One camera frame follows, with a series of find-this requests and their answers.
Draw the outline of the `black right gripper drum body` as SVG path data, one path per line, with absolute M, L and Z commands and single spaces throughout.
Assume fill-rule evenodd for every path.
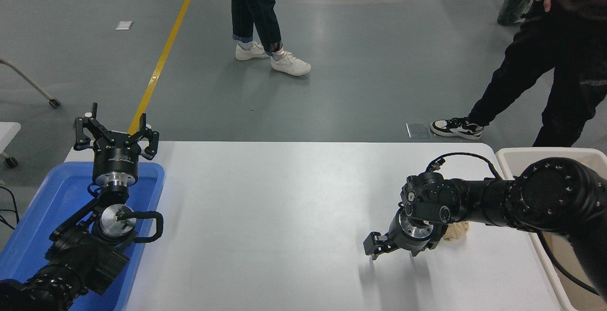
M 439 225 L 414 220 L 399 210 L 390 224 L 388 239 L 392 246 L 410 251 L 416 256 L 421 251 L 429 250 L 439 234 Z

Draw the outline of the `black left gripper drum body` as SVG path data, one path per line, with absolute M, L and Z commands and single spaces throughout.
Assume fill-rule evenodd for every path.
M 113 136 L 113 139 L 115 143 L 110 143 L 103 137 L 94 141 L 93 177 L 98 178 L 116 172 L 137 178 L 141 147 L 137 143 L 126 146 L 124 134 Z

